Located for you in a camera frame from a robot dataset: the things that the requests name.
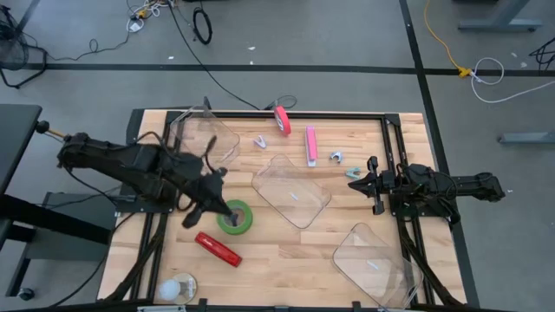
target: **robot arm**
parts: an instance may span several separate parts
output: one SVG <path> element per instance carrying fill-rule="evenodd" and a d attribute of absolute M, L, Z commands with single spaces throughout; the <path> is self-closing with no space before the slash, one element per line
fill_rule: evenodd
<path fill-rule="evenodd" d="M 161 142 L 158 134 L 145 135 L 149 134 Z M 178 204 L 181 194 L 189 197 L 195 206 L 183 221 L 186 228 L 195 226 L 205 211 L 232 215 L 222 198 L 222 178 L 227 170 L 215 170 L 207 162 L 206 155 L 214 146 L 216 137 L 211 139 L 204 155 L 211 169 L 205 175 L 201 174 L 203 157 L 191 153 L 172 153 L 162 145 L 134 143 L 121 146 L 91 139 L 86 133 L 66 136 L 64 141 L 58 153 L 58 166 L 66 170 L 94 169 L 131 186 L 146 201 Z"/>
<path fill-rule="evenodd" d="M 378 174 L 376 156 L 370 157 L 367 166 L 369 173 L 366 177 L 350 182 L 349 187 L 375 199 L 375 215 L 385 211 L 380 195 L 388 194 L 399 204 L 391 205 L 394 213 L 411 217 L 427 210 L 448 219 L 451 224 L 456 224 L 460 220 L 460 215 L 452 204 L 456 197 L 472 196 L 490 202 L 497 202 L 505 197 L 500 182 L 489 172 L 451 177 L 428 166 L 399 164 L 397 176 L 393 170 Z"/>

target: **clamp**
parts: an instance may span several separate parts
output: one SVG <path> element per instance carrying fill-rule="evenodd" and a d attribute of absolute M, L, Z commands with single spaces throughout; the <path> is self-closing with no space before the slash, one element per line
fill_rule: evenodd
<path fill-rule="evenodd" d="M 361 168 L 359 167 L 355 167 L 355 168 L 350 168 L 345 172 L 345 175 L 351 179 L 360 179 L 361 176 Z"/>

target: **gray floor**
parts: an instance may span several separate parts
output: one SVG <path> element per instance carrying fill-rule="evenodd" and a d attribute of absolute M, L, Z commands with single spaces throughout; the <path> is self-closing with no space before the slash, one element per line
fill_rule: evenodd
<path fill-rule="evenodd" d="M 30 1 L 5 1 L 20 18 Z M 140 1 L 130 0 L 131 4 Z M 425 1 L 408 6 L 426 68 L 451 68 L 443 47 L 427 33 L 422 18 Z M 191 16 L 194 4 L 184 13 Z M 282 1 L 230 0 L 205 3 L 214 27 L 214 39 L 204 47 L 192 42 L 199 58 L 211 64 L 358 65 L 413 67 L 399 3 L 388 0 Z M 53 55 L 76 56 L 87 51 L 95 37 L 102 47 L 125 37 L 124 1 L 80 2 L 42 0 L 25 32 Z M 526 55 L 552 38 L 555 6 L 548 0 L 531 2 L 522 15 L 541 17 L 545 27 L 533 34 L 460 33 L 457 21 L 485 15 L 489 7 L 451 1 L 432 1 L 429 21 L 451 46 L 455 59 L 473 67 L 484 56 L 507 68 L 535 69 Z M 170 19 L 169 12 L 149 19 L 128 45 L 116 51 L 82 58 L 81 63 L 194 64 Z M 187 38 L 193 34 L 186 30 Z M 17 80 L 27 71 L 9 73 Z M 216 72 L 232 92 L 263 107 L 283 94 L 294 94 L 298 110 L 424 112 L 415 75 L 339 73 Z M 495 88 L 479 88 L 497 99 L 535 87 L 548 78 L 505 78 Z M 506 190 L 498 204 L 460 200 L 460 210 L 482 307 L 540 311 L 552 305 L 555 274 L 555 212 L 548 194 L 555 182 L 552 146 L 500 146 L 503 132 L 552 130 L 554 88 L 498 105 L 474 98 L 469 80 L 429 76 L 428 84 L 452 174 L 495 173 Z M 246 108 L 221 91 L 202 72 L 51 70 L 17 91 L 0 86 L 0 101 L 43 106 L 42 118 L 63 132 L 87 131 L 96 138 L 123 141 L 131 109 L 199 104 L 208 95 L 217 108 Z M 39 202 L 45 192 L 89 192 L 56 168 L 59 146 L 36 135 L 18 167 L 9 193 Z M 116 183 L 95 172 L 79 177 L 101 188 Z M 0 293 L 21 252 L 10 243 L 0 253 Z M 25 286 L 41 289 L 31 302 L 0 297 L 4 309 L 42 307 L 66 296 L 95 263 L 31 264 Z M 94 300 L 96 279 L 74 298 Z"/>

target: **transparent tray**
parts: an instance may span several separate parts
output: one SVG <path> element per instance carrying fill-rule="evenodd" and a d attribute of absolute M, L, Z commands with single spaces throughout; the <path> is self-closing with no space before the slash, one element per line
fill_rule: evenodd
<path fill-rule="evenodd" d="M 405 309 L 423 274 L 385 244 L 366 224 L 357 224 L 333 254 L 335 266 L 381 307 Z"/>
<path fill-rule="evenodd" d="M 180 152 L 204 155 L 208 142 L 216 136 L 216 144 L 208 154 L 214 168 L 228 166 L 239 154 L 239 135 L 224 125 L 205 106 L 192 107 L 170 124 L 169 143 L 177 137 Z"/>
<path fill-rule="evenodd" d="M 297 228 L 305 229 L 329 203 L 331 194 L 283 154 L 274 156 L 252 179 L 252 187 Z"/>

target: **green tape roll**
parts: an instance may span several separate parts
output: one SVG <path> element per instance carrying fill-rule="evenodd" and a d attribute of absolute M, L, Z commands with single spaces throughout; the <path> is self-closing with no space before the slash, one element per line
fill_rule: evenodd
<path fill-rule="evenodd" d="M 239 224 L 238 226 L 232 226 L 232 223 L 228 217 L 219 214 L 216 217 L 219 228 L 230 235 L 240 235 L 248 231 L 252 225 L 251 207 L 249 207 L 249 205 L 247 205 L 245 202 L 236 199 L 228 200 L 226 204 L 234 213 L 237 213 L 239 215 Z"/>

